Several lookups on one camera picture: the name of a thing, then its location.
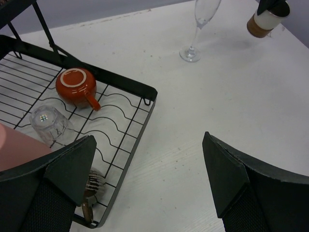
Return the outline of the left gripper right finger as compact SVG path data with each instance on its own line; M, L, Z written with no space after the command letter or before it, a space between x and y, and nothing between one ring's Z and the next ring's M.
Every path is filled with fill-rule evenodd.
M254 158L208 132L202 147L217 217L225 231L308 231L307 176Z

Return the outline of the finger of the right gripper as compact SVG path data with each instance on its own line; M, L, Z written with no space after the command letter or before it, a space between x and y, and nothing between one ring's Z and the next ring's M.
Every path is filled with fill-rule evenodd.
M285 0L260 0L258 9L257 9L257 15L262 14L266 10L270 10L274 8L275 6L284 3Z

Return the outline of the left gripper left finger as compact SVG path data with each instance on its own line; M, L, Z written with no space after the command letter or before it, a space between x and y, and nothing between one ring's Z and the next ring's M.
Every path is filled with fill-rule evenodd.
M2 232L68 232L97 142L93 135L0 173Z

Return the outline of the white and brown tumbler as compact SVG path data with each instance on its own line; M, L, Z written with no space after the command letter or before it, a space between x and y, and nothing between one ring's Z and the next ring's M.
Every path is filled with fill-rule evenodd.
M287 1L270 10L257 15L257 10L247 22L248 32L256 38L266 37L276 26L290 15L290 6Z

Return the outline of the clear champagne flute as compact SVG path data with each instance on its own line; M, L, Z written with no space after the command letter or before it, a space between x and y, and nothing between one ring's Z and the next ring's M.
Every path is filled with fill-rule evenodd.
M202 29L212 20L216 14L221 0L196 0L195 2L195 21L196 31L194 39L190 46L183 47L179 55L180 57L190 63L198 62L200 60L200 51L197 48L197 41Z

